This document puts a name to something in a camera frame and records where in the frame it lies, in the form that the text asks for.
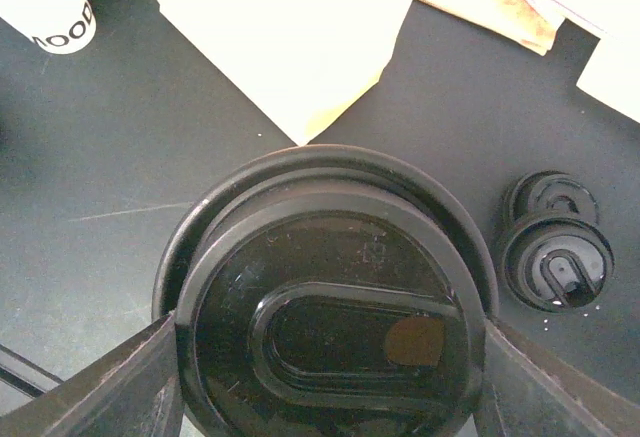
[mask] white cylinder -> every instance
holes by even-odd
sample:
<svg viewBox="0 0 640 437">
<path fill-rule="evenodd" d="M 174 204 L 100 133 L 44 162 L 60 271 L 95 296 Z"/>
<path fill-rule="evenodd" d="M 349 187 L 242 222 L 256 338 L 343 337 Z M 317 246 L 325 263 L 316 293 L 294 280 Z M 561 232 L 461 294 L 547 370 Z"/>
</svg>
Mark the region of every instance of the white cylinder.
<svg viewBox="0 0 640 437">
<path fill-rule="evenodd" d="M 0 0 L 0 17 L 52 54 L 76 52 L 96 32 L 87 0 Z"/>
</svg>

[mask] black table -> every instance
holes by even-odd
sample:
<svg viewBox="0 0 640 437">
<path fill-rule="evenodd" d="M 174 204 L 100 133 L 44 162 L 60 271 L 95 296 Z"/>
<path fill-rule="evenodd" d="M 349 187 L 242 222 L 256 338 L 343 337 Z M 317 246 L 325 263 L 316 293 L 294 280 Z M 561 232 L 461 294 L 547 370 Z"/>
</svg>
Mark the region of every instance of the black table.
<svg viewBox="0 0 640 437">
<path fill-rule="evenodd" d="M 90 1 L 97 34 L 70 56 L 0 22 L 0 342 L 62 378 L 150 321 L 160 254 L 190 203 L 292 145 L 155 0 Z M 565 24 L 542 58 L 414 3 L 380 83 L 315 142 L 418 166 L 489 243 L 514 179 L 579 176 L 614 248 L 610 291 L 571 315 L 503 293 L 501 316 L 640 402 L 640 125 L 576 88 L 596 43 Z"/>
</svg>

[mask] dark tabletop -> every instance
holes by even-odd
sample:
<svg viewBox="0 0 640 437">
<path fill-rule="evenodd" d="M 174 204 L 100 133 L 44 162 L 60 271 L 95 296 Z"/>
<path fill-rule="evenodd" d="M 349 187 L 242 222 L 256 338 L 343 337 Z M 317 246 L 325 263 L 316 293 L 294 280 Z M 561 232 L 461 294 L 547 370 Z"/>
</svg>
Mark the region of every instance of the dark tabletop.
<svg viewBox="0 0 640 437">
<path fill-rule="evenodd" d="M 70 56 L 0 21 L 0 342 L 62 378 L 149 323 L 160 254 L 190 203 L 292 145 L 155 0 L 90 2 L 96 36 Z M 609 292 L 571 315 L 505 295 L 501 317 L 640 402 L 640 125 L 575 86 L 596 43 L 565 24 L 540 57 L 414 3 L 380 83 L 314 142 L 418 166 L 489 243 L 514 179 L 579 176 L 615 252 Z"/>
</svg>

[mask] white cup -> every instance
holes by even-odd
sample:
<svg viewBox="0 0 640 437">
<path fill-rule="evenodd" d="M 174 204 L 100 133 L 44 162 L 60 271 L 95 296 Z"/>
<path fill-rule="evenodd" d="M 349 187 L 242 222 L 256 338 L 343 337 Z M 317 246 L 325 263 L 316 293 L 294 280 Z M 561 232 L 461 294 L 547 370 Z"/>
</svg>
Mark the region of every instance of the white cup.
<svg viewBox="0 0 640 437">
<path fill-rule="evenodd" d="M 0 17 L 52 54 L 71 54 L 96 33 L 87 0 L 0 0 Z"/>
</svg>

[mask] small black round object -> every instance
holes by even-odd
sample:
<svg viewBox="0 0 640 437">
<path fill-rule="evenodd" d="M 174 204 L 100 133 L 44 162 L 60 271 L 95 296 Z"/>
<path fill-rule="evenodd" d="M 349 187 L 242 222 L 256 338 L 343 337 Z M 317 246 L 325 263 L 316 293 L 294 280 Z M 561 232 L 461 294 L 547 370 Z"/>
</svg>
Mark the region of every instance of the small black round object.
<svg viewBox="0 0 640 437">
<path fill-rule="evenodd" d="M 477 227 L 376 152 L 270 154 L 209 191 L 163 255 L 187 413 L 205 434 L 454 435 L 497 311 Z"/>
<path fill-rule="evenodd" d="M 533 212 L 559 211 L 598 223 L 598 204 L 591 193 L 569 174 L 558 171 L 525 175 L 506 195 L 507 223 Z"/>
<path fill-rule="evenodd" d="M 498 275 L 521 301 L 549 312 L 590 304 L 613 273 L 607 239 L 573 213 L 525 215 L 503 237 L 500 248 Z"/>
</svg>

